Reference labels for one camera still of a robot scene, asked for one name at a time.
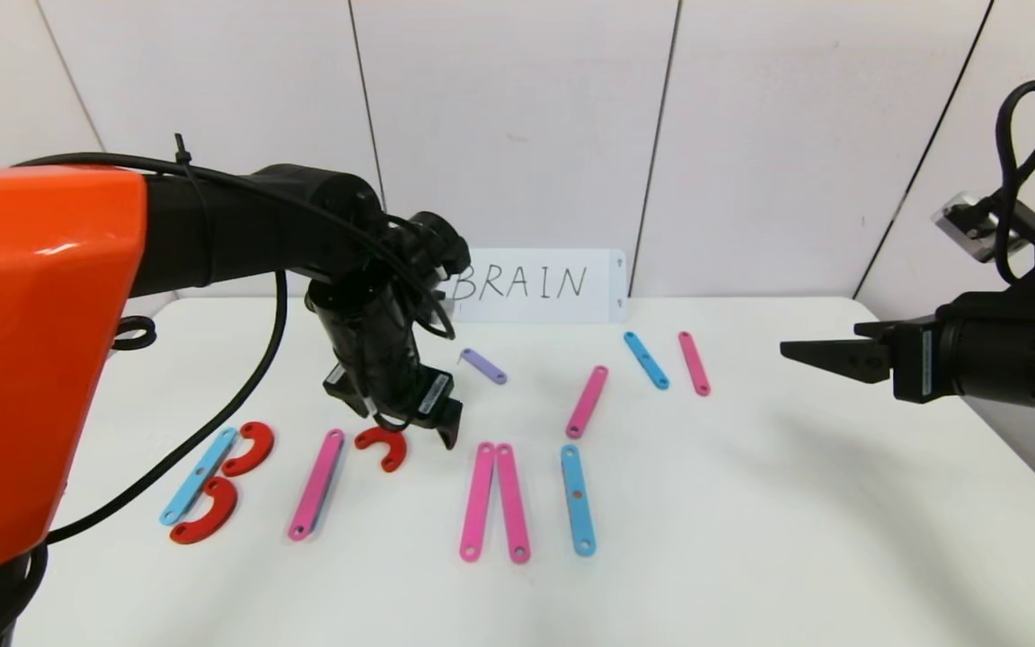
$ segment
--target red curved piece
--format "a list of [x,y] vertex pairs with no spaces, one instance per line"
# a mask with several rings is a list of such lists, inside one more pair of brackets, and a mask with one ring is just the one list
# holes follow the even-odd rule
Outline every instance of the red curved piece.
[[274,449],[274,430],[270,429],[266,422],[246,422],[238,430],[244,439],[252,439],[249,450],[237,458],[226,460],[221,463],[221,473],[227,476],[241,476],[255,467],[262,465],[262,461],[270,455],[270,450]]
[[406,463],[406,437],[402,435],[402,432],[387,432],[382,427],[371,427],[357,435],[354,439],[354,446],[357,449],[365,449],[377,442],[390,446],[390,451],[387,451],[385,459],[382,459],[383,471],[397,470],[403,463]]
[[214,499],[214,505],[201,520],[184,521],[170,529],[170,539],[175,543],[198,543],[206,539],[217,532],[221,524],[230,519],[234,508],[238,507],[237,489],[221,476],[210,476],[210,480],[202,487],[202,492]]

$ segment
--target table surface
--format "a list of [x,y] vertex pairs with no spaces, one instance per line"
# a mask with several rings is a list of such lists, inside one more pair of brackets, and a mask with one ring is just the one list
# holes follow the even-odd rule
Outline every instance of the table surface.
[[[110,500],[221,408],[266,344],[272,300],[190,298],[159,341],[108,360],[55,526]],[[51,549],[17,627],[25,647],[107,644],[818,644],[1035,646],[1035,475],[955,400],[894,402],[781,359],[781,340],[842,337],[840,298],[633,299],[627,324],[462,324],[419,332],[466,403],[443,449],[411,430],[385,474],[369,427],[322,392],[329,341],[292,300],[274,367],[231,422],[275,429],[239,476],[233,519],[194,546],[161,508],[205,445],[124,510]],[[632,329],[670,374],[650,383]],[[713,393],[679,352],[693,332]],[[509,374],[495,385],[474,348]],[[579,441],[598,552],[570,545],[559,451],[593,364],[610,380]],[[285,536],[325,432],[348,446],[316,535]],[[483,556],[457,557],[473,450],[509,442],[530,528],[510,562],[494,487]],[[201,513],[196,508],[193,516]]]

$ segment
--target pink bar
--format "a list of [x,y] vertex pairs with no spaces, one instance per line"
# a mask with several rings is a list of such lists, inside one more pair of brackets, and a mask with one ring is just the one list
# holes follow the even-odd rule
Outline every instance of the pink bar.
[[693,390],[698,392],[699,396],[707,396],[710,394],[710,379],[705,376],[702,356],[698,354],[698,345],[693,344],[693,335],[682,330],[678,332],[678,342],[681,343],[681,352],[685,355],[685,364],[689,365],[689,378],[693,380]]
[[485,539],[485,514],[490,508],[490,483],[494,481],[494,445],[477,445],[477,460],[473,463],[473,479],[469,482],[469,504],[466,505],[466,525],[461,529],[461,558],[476,562],[481,557],[481,540]]
[[518,464],[514,448],[501,443],[498,446],[498,487],[501,488],[501,516],[506,519],[506,539],[509,539],[509,558],[514,564],[529,562],[529,535],[526,533],[526,511],[521,506],[521,488],[518,487]]
[[593,408],[596,406],[596,399],[601,396],[601,388],[604,386],[604,378],[609,376],[610,370],[604,365],[595,365],[590,373],[590,380],[586,382],[586,390],[583,390],[581,400],[574,408],[574,414],[570,415],[569,423],[566,425],[566,435],[571,439],[580,439],[586,433],[586,425]]
[[290,539],[300,541],[314,532],[317,517],[322,511],[325,493],[330,488],[330,476],[333,475],[333,467],[337,463],[337,452],[341,451],[342,441],[345,438],[346,434],[342,433],[342,430],[330,430],[330,433],[325,434],[322,449],[317,452],[317,462],[314,463],[309,478],[305,481],[303,498],[298,503],[295,520],[291,522],[287,532]]

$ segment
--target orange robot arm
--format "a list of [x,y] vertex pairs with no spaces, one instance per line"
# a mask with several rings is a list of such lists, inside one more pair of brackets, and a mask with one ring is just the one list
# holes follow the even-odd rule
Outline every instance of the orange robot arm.
[[0,564],[50,527],[145,227],[140,174],[0,171]]

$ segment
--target paper sign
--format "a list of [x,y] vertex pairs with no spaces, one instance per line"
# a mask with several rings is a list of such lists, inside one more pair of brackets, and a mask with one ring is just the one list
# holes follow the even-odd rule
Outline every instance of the paper sign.
[[473,265],[439,285],[455,321],[605,324],[624,321],[620,249],[472,248]]

